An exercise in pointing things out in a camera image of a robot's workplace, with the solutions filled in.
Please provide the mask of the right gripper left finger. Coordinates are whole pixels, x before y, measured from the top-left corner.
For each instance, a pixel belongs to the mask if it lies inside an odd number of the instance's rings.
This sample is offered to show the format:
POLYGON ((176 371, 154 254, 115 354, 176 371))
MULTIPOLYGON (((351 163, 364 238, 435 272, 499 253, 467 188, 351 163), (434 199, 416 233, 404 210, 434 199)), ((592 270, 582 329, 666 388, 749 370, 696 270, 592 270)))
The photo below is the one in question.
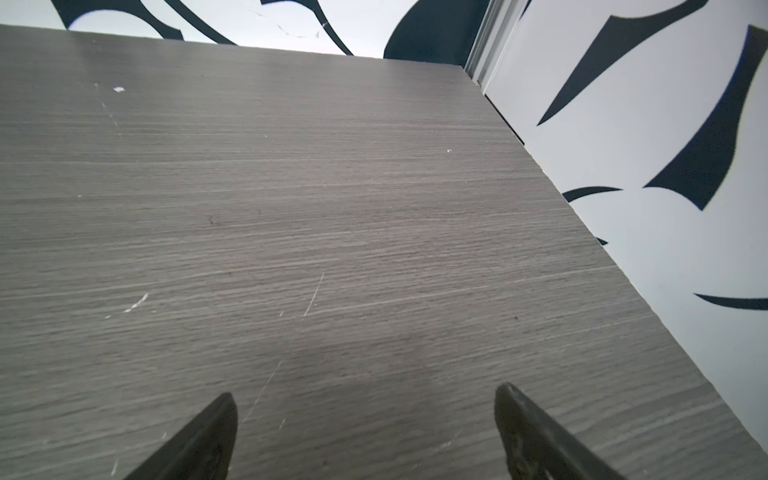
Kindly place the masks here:
POLYGON ((233 395, 222 393, 128 474, 125 480, 225 480, 238 424, 238 409, 233 395))

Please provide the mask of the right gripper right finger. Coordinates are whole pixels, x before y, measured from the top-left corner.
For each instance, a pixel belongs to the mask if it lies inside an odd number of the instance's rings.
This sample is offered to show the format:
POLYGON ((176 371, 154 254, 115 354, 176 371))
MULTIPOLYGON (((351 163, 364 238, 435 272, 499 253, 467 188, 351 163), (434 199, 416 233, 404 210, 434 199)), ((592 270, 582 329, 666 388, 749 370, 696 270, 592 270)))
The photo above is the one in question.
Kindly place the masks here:
POLYGON ((496 389, 494 419, 513 479, 622 477, 511 383, 496 389))

